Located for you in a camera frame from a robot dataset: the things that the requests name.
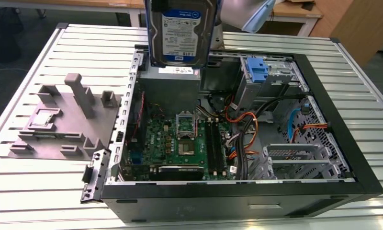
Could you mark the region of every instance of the red cable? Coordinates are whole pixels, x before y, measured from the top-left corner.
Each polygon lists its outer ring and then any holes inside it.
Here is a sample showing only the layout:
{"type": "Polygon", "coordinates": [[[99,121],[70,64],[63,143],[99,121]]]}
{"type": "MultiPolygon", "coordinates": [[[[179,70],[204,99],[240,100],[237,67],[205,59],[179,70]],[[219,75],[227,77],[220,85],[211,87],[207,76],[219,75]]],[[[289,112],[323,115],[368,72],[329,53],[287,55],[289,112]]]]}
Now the red cable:
{"type": "Polygon", "coordinates": [[[143,118],[143,113],[144,113],[144,104],[146,104],[146,92],[143,92],[143,106],[142,106],[142,111],[140,111],[140,115],[139,115],[139,120],[136,122],[136,127],[135,127],[135,131],[134,131],[134,135],[132,135],[132,138],[135,138],[135,135],[136,135],[136,131],[139,130],[139,125],[140,125],[140,122],[142,122],[142,118],[143,118]]]}

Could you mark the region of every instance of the wooden desk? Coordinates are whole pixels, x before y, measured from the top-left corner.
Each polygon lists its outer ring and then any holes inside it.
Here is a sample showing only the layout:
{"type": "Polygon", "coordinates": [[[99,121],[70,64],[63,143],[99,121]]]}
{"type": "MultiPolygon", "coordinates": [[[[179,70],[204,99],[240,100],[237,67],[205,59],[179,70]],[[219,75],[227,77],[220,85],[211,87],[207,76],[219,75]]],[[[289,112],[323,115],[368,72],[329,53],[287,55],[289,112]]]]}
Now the wooden desk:
{"type": "Polygon", "coordinates": [[[134,27],[142,27],[144,13],[143,0],[0,0],[0,7],[128,13],[134,27]]]}
{"type": "MultiPolygon", "coordinates": [[[[0,0],[0,6],[130,13],[134,27],[142,26],[140,14],[146,13],[144,0],[0,0]]],[[[309,36],[317,20],[323,17],[324,14],[316,6],[312,11],[303,9],[300,3],[288,1],[275,6],[275,21],[304,24],[299,36],[309,36]]]]}

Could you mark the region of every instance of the sticker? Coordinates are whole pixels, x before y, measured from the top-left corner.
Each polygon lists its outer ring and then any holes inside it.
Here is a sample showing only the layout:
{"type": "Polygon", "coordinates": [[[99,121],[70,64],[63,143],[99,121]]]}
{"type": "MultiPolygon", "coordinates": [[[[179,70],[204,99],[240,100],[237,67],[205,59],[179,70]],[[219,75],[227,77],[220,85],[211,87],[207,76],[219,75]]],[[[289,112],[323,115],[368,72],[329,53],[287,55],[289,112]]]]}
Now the sticker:
{"type": "Polygon", "coordinates": [[[160,68],[160,73],[178,73],[178,74],[193,74],[192,67],[174,67],[160,68]]]}
{"type": "Polygon", "coordinates": [[[122,3],[110,3],[111,6],[128,6],[128,4],[122,4],[122,3]]]}
{"type": "Polygon", "coordinates": [[[237,105],[232,102],[231,103],[231,107],[233,108],[233,109],[237,109],[237,105]]]}
{"type": "Polygon", "coordinates": [[[163,14],[163,50],[170,61],[192,61],[196,57],[201,22],[199,11],[170,10],[163,14]]]}
{"type": "Polygon", "coordinates": [[[320,18],[321,15],[317,15],[317,14],[308,14],[307,17],[308,17],[308,18],[320,18]]]}
{"type": "Polygon", "coordinates": [[[231,173],[237,173],[237,167],[236,166],[231,166],[231,173]]]}

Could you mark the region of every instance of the metal table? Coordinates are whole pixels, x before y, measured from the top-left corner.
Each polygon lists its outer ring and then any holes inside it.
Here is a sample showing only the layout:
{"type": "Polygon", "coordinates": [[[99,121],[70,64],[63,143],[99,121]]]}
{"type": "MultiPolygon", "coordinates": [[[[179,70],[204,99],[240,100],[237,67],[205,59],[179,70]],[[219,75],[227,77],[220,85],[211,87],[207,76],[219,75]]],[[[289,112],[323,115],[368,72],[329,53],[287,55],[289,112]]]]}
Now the metal table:
{"type": "MultiPolygon", "coordinates": [[[[312,37],[225,33],[224,38],[228,49],[308,55],[383,185],[383,96],[343,45],[312,37]]],[[[68,92],[64,76],[79,72],[94,93],[115,90],[126,96],[135,44],[147,44],[143,28],[71,24],[54,32],[0,117],[0,229],[383,229],[383,195],[311,219],[123,223],[106,204],[80,204],[88,162],[3,158],[39,102],[42,84],[68,92]]]]}

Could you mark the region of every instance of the blue drive bay latch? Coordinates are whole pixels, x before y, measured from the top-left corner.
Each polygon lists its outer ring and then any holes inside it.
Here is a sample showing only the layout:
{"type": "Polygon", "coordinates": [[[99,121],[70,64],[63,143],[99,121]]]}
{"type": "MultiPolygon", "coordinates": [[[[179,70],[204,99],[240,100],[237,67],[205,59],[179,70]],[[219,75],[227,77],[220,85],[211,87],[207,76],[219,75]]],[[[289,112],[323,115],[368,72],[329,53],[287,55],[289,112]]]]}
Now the blue drive bay latch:
{"type": "Polygon", "coordinates": [[[257,57],[248,57],[247,67],[252,74],[252,81],[255,83],[264,83],[269,76],[269,66],[264,63],[264,59],[257,57]]]}

